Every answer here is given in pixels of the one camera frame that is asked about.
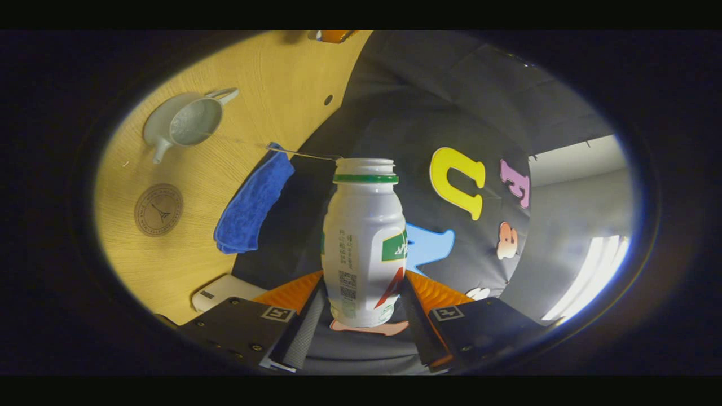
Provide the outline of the white plastic water bottle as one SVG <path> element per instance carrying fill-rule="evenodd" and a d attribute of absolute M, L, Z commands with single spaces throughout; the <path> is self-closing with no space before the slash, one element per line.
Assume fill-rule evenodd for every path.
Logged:
<path fill-rule="evenodd" d="M 322 270 L 333 318 L 353 328 L 390 320 L 407 268 L 407 222 L 394 161 L 336 161 L 322 228 Z"/>

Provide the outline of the long ceiling light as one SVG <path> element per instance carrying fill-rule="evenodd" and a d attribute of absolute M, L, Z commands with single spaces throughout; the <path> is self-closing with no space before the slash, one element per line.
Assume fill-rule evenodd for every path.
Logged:
<path fill-rule="evenodd" d="M 593 237 L 575 280 L 541 320 L 566 321 L 583 310 L 616 275 L 629 245 L 626 236 Z"/>

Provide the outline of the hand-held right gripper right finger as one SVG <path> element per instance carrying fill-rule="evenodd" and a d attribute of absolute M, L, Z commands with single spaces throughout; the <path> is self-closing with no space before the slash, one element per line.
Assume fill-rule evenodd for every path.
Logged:
<path fill-rule="evenodd" d="M 475 301 L 411 271 L 403 306 L 420 361 L 431 372 L 497 373 L 530 355 L 551 330 L 500 299 Z"/>

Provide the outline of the round cork coaster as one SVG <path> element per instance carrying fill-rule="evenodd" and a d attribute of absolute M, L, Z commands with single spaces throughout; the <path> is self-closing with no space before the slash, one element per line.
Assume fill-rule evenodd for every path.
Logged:
<path fill-rule="evenodd" d="M 183 213 L 181 191 L 170 183 L 158 183 L 142 193 L 133 211 L 137 229 L 149 237 L 170 233 Z"/>

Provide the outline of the white toaster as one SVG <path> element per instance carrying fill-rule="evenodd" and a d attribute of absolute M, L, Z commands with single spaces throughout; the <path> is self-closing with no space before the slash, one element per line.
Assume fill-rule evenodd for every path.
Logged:
<path fill-rule="evenodd" d="M 208 311 L 231 297 L 253 299 L 267 290 L 233 275 L 226 274 L 207 283 L 191 295 L 191 306 L 196 312 Z"/>

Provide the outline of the blue folded towel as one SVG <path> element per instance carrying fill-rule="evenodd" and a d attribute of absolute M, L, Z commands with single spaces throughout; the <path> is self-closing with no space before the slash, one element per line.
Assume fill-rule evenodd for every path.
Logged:
<path fill-rule="evenodd" d="M 264 147 L 267 154 L 230 200 L 214 230 L 214 241 L 221 253 L 242 254 L 258 249 L 263 222 L 296 172 L 280 144 L 271 142 Z"/>

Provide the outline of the white ceramic teacup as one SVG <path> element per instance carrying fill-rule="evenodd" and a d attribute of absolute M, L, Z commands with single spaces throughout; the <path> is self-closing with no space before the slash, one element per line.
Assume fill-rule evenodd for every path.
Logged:
<path fill-rule="evenodd" d="M 224 108 L 240 95 L 237 87 L 206 94 L 184 92 L 159 105 L 147 118 L 143 139 L 153 147 L 153 164 L 159 165 L 172 147 L 205 142 L 220 127 Z"/>

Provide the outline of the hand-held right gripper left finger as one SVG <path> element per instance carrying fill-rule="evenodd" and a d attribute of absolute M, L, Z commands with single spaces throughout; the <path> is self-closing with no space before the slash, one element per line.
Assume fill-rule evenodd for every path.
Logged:
<path fill-rule="evenodd" d="M 245 373 L 297 373 L 323 312 L 323 272 L 302 276 L 253 298 L 228 298 L 183 324 L 165 325 L 212 359 Z"/>

